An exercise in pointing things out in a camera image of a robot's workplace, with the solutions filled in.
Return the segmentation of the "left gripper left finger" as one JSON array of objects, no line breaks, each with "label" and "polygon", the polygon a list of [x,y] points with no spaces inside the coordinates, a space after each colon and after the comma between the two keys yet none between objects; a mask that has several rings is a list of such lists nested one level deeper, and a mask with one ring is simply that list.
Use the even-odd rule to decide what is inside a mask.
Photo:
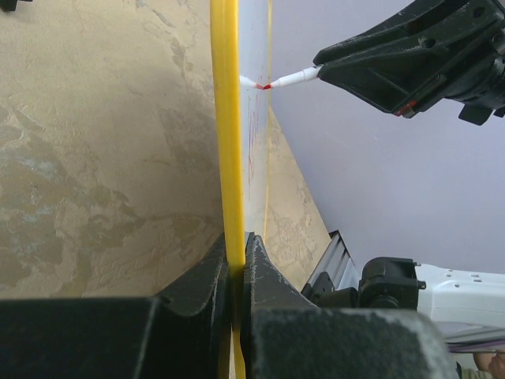
[{"label": "left gripper left finger", "polygon": [[224,238],[159,293],[1,303],[4,378],[226,378]]}]

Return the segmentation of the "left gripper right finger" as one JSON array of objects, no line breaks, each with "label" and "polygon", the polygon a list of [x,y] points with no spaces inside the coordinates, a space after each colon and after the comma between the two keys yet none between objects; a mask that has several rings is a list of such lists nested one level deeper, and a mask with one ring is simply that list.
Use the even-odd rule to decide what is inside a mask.
[{"label": "left gripper right finger", "polygon": [[440,334],[412,310],[321,309],[246,245],[242,354],[248,378],[458,377]]}]

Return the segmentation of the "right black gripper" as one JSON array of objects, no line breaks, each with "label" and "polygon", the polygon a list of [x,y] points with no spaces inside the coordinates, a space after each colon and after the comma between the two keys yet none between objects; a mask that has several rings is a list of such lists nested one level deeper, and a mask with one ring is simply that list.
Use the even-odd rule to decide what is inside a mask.
[{"label": "right black gripper", "polygon": [[481,126],[504,116],[504,2],[416,0],[312,62],[319,79],[384,113],[412,118],[449,99]]}]

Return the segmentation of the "red whiteboard marker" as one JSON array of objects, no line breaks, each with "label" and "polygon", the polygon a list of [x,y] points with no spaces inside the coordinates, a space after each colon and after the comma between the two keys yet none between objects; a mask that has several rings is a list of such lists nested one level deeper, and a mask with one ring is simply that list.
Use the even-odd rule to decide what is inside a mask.
[{"label": "red whiteboard marker", "polygon": [[272,88],[281,88],[286,86],[291,86],[294,84],[300,84],[306,81],[315,80],[318,77],[318,73],[322,66],[312,66],[296,73],[292,73],[279,79],[272,81],[270,84],[266,84],[262,87],[263,90],[270,90]]}]

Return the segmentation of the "yellow framed whiteboard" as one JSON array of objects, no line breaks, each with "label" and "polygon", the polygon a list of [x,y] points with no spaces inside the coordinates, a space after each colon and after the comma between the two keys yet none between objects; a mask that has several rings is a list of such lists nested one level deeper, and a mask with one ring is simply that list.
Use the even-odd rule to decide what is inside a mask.
[{"label": "yellow framed whiteboard", "polygon": [[270,1],[210,3],[211,62],[232,302],[231,363],[245,377],[240,345],[246,243],[267,230],[271,95]]}]

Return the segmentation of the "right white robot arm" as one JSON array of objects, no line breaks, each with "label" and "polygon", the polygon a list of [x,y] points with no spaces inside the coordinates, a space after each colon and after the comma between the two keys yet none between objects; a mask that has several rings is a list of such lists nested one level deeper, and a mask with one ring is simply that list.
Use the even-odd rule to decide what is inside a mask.
[{"label": "right white robot arm", "polygon": [[[296,74],[320,79],[376,109],[403,118],[443,99],[462,105],[476,126],[504,115],[504,4],[415,1],[384,22],[321,50]],[[322,308],[410,309],[438,324],[451,350],[504,345],[504,277],[403,258],[378,257],[361,278],[339,233],[302,294]]]}]

